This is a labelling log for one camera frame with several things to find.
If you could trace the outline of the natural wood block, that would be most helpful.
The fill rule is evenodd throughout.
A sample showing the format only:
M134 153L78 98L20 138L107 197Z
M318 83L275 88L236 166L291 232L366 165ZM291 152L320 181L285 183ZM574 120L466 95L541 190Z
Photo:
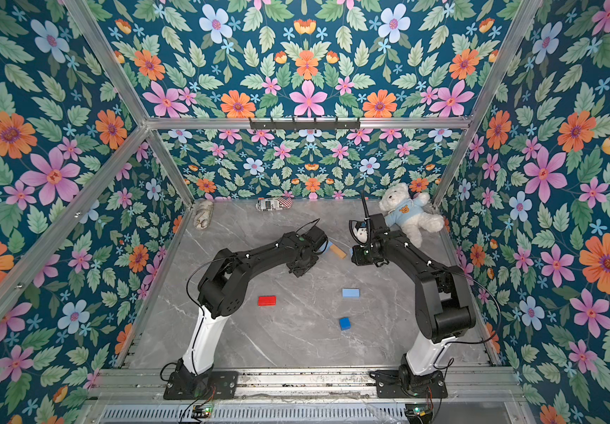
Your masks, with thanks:
M344 250L342 250L340 247L338 247L338 246L336 246L334 244L330 245L329 250L333 254L336 254L336 256L338 256L338 258L340 258L342 260L347 258L347 253Z

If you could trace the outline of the light blue rectangular block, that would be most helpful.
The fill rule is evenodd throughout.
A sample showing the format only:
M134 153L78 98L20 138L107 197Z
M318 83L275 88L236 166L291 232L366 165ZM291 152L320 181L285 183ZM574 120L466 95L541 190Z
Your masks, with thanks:
M323 254L325 252L327 252L330 249L330 245L331 242L327 241L326 243L324 243L318 250L317 250L317 254Z

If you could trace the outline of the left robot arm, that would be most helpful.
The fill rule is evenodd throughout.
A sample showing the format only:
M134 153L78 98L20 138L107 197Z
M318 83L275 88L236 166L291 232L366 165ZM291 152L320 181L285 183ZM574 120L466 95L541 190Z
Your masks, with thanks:
M286 232L252 250L222 249L209 261L193 298L198 316L188 348L180 359L182 371L197 377L213 368L225 323L244 304L254 278L282 266L290 275L302 277L316 265L329 240L315 221L307 226L306 231Z

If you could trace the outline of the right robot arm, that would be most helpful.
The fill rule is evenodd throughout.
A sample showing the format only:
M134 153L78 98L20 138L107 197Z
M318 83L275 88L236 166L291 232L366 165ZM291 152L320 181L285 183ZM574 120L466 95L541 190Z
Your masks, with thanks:
M362 199L364 220L349 222L356 242L352 263L357 266L397 265L414 283L415 319L419 334L402 357L398 378L409 384L441 372L438 361L449 346L477 323L467 276L455 266L434 261L400 230L392 230L383 215L370 214Z

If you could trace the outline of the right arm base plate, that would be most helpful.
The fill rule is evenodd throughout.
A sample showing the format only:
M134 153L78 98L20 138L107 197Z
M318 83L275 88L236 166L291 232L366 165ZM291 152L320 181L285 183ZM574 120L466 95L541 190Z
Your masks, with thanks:
M373 370L368 373L375 382L379 399L445 399L448 390L441 370L416 376L409 369Z

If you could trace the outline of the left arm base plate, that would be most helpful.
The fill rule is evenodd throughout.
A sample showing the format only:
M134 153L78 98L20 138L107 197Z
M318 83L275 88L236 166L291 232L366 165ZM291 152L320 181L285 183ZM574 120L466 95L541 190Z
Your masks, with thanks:
M184 367L169 376L165 400L233 399L238 388L239 373L235 371L207 371L193 376Z

